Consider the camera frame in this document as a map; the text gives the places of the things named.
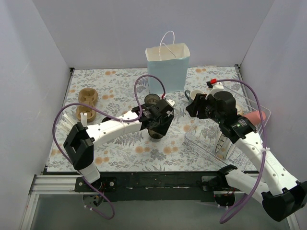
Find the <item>dark takeout coffee cup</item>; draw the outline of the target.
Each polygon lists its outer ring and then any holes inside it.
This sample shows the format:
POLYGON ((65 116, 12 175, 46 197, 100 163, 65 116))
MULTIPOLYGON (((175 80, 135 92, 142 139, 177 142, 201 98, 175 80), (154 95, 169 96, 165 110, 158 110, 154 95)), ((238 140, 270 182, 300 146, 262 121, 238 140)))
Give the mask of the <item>dark takeout coffee cup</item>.
POLYGON ((155 128, 148 129, 148 134, 152 142, 159 142, 164 137, 164 135, 157 132, 155 128))

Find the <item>black plastic cup lid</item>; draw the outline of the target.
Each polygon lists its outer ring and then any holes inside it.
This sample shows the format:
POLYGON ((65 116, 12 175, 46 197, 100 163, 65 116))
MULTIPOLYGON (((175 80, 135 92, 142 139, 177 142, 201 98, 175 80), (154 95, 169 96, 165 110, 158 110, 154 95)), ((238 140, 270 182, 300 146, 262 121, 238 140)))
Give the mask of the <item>black plastic cup lid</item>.
POLYGON ((101 121, 102 123, 107 122, 107 121, 113 121, 113 119, 109 118, 109 117, 105 117, 103 118, 103 120, 101 121))

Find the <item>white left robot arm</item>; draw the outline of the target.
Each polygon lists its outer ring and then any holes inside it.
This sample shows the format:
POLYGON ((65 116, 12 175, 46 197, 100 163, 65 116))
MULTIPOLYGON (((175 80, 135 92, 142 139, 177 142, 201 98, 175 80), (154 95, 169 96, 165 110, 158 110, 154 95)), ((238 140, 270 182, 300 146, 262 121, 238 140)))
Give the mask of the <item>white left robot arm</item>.
POLYGON ((74 167, 86 180, 90 191, 96 192, 102 186, 100 172, 94 163, 94 149, 128 133, 151 130, 162 138, 166 135, 174 118, 175 102, 161 99, 156 104, 135 107, 115 120, 83 126, 73 125, 63 147, 74 167))

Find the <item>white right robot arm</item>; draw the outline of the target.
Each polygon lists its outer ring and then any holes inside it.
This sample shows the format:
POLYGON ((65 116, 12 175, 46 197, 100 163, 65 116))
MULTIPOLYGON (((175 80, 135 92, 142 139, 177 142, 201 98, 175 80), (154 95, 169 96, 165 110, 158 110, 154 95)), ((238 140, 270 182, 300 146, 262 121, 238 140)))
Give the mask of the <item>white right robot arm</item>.
POLYGON ((207 184, 222 190, 231 187, 260 202, 266 213, 275 221, 282 221, 303 208, 307 203, 307 183, 291 175, 264 146, 255 126, 237 113, 236 100, 230 92, 213 95, 197 94, 186 111, 191 117, 211 119, 259 171, 256 180, 234 165, 227 165, 207 184))

